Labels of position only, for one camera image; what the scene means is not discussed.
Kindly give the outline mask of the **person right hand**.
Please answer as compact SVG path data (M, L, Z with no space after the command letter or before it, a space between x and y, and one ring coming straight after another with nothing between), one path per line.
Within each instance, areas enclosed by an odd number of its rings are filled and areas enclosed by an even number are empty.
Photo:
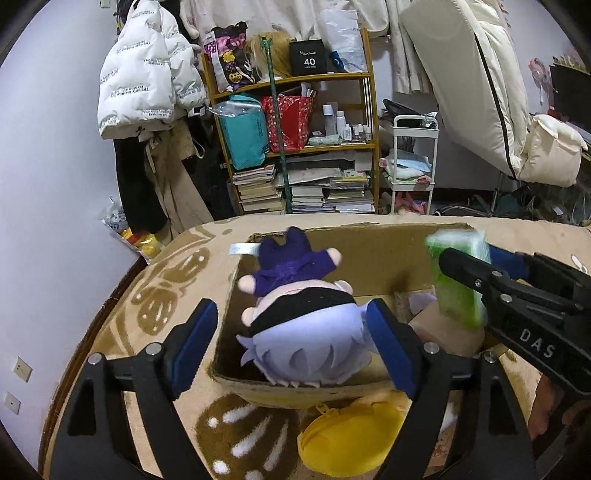
M546 432L550 415L557 405L557 388L545 375L540 378L528 420L528 432L534 440Z

